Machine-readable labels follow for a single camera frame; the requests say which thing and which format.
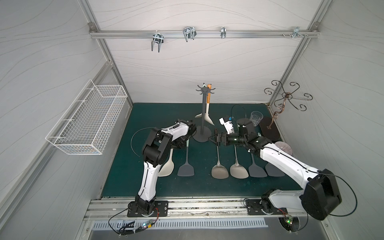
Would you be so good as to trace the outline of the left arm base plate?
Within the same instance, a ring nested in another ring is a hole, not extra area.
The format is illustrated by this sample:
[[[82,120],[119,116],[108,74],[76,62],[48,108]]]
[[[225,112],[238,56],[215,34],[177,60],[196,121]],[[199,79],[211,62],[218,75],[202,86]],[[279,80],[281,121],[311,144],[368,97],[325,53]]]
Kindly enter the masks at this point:
[[[168,201],[130,202],[127,217],[166,217],[168,215]]]

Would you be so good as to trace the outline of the steel turner wood handle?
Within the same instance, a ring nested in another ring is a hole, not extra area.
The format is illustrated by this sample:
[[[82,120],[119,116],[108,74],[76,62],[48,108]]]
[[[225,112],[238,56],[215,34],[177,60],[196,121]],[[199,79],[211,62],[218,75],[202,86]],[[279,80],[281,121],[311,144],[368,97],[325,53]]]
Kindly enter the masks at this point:
[[[213,166],[211,174],[215,179],[223,180],[229,177],[228,170],[220,162],[220,153],[219,153],[219,132],[215,129],[215,144],[217,148],[217,164]]]

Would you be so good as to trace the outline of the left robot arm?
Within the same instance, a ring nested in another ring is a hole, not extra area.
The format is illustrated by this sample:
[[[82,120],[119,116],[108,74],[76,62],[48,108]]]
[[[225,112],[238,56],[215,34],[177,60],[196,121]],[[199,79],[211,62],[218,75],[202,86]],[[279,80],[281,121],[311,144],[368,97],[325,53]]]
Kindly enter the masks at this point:
[[[152,128],[142,148],[144,173],[135,204],[144,215],[150,215],[155,208],[156,184],[161,166],[173,149],[186,147],[187,140],[196,132],[192,121],[177,120],[167,128]]]

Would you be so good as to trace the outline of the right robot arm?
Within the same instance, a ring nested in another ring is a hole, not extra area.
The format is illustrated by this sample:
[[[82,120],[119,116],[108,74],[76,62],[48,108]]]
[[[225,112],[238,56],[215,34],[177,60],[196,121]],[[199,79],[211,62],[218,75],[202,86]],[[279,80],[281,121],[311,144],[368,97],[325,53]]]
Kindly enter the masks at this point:
[[[237,130],[230,116],[220,118],[219,122],[226,131],[214,135],[217,144],[234,145],[243,147],[251,154],[258,153],[262,160],[278,168],[301,187],[299,191],[269,190],[263,194],[260,205],[266,214],[270,214],[272,209],[288,208],[305,211],[322,221],[342,203],[337,183],[339,176],[333,172],[318,170],[288,155],[272,140],[258,135],[248,118],[237,120]]]

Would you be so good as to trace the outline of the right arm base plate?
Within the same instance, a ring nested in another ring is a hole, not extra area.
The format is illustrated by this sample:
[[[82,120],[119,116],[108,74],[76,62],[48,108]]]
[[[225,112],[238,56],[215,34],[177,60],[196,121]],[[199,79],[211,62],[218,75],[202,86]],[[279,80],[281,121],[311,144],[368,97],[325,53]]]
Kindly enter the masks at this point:
[[[287,214],[288,211],[285,208],[276,208],[274,207],[269,200],[263,199],[244,199],[243,205],[247,210],[248,215],[284,215]]]

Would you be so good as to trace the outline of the grey spatula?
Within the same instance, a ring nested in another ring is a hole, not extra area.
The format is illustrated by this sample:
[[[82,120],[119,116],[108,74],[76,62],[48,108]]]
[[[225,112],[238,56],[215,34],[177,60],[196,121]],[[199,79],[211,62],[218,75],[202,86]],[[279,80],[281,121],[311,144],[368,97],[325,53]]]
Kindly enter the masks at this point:
[[[183,165],[180,166],[177,175],[179,177],[192,177],[195,175],[195,170],[192,165],[189,164],[189,142],[186,143],[186,161]]]

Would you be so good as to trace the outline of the grey spatula mint handle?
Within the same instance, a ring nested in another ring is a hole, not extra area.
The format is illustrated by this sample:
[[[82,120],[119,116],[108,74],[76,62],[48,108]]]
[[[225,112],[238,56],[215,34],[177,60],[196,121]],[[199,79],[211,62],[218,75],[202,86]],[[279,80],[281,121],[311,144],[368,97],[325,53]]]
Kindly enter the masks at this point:
[[[266,164],[265,171],[266,171],[267,175],[270,177],[279,178],[279,177],[285,176],[285,173],[283,171],[281,171],[280,169],[278,169],[276,166],[272,165],[271,163]]]
[[[252,164],[249,166],[249,175],[253,178],[265,178],[267,177],[266,171],[260,166],[256,165],[254,155],[251,154]]]

